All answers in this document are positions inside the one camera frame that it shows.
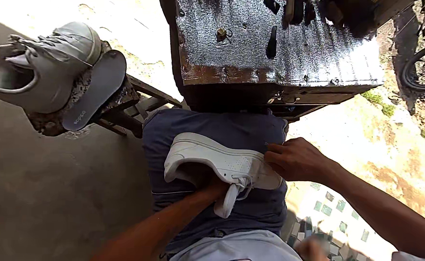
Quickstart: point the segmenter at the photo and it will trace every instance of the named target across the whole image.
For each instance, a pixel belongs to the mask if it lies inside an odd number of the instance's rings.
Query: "tire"
[[[402,86],[408,87],[417,92],[425,92],[425,85],[421,85],[408,77],[410,72],[415,69],[415,63],[423,56],[425,56],[425,48],[414,54],[414,56],[405,64],[399,77]]]

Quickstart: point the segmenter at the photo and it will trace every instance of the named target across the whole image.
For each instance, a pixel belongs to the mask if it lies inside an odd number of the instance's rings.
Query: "shoe sole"
[[[70,131],[85,127],[100,106],[121,87],[125,73],[126,60],[120,51],[109,50],[103,54],[92,69],[87,91],[63,116],[63,127]]]

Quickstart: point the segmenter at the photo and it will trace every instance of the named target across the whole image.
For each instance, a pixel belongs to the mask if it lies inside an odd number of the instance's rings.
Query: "finger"
[[[282,146],[282,145],[277,145],[275,143],[272,143],[272,144],[269,144],[267,146],[267,150],[268,151],[275,152],[275,153],[282,154],[285,151],[285,147]]]
[[[276,163],[279,165],[282,165],[282,163],[285,162],[281,154],[273,152],[273,151],[267,151],[264,154],[264,161],[267,163]]]
[[[282,145],[284,146],[289,146],[290,144],[294,143],[295,141],[298,141],[300,139],[304,139],[302,137],[298,137],[298,138],[293,138],[293,139],[289,139],[287,141],[285,141]]]
[[[280,165],[272,163],[272,162],[268,164],[277,174],[283,175],[285,173],[285,169],[281,167]]]

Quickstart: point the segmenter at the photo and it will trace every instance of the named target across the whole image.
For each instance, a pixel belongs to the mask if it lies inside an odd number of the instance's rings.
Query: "hand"
[[[225,183],[215,173],[211,175],[211,179],[201,191],[208,194],[214,201],[226,195],[230,184]]]
[[[304,261],[328,261],[327,255],[315,236],[304,239],[295,246],[295,251]]]
[[[270,144],[264,161],[286,181],[313,181],[325,185],[327,176],[341,167],[303,138],[287,140],[283,145]]]

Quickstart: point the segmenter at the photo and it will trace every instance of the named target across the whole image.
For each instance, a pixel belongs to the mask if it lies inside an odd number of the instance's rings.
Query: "navy blue trousers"
[[[143,149],[148,162],[154,211],[162,210],[191,193],[188,191],[195,190],[193,184],[184,180],[164,181],[164,161],[176,135],[194,132],[228,148],[265,153],[266,142],[281,144],[285,141],[287,125],[285,120],[273,115],[198,113],[182,109],[157,111],[143,127]],[[210,205],[167,245],[166,252],[179,252],[208,236],[255,229],[279,235],[287,214],[286,191],[285,182],[275,190],[252,189],[246,199],[235,203],[227,219],[218,217]]]

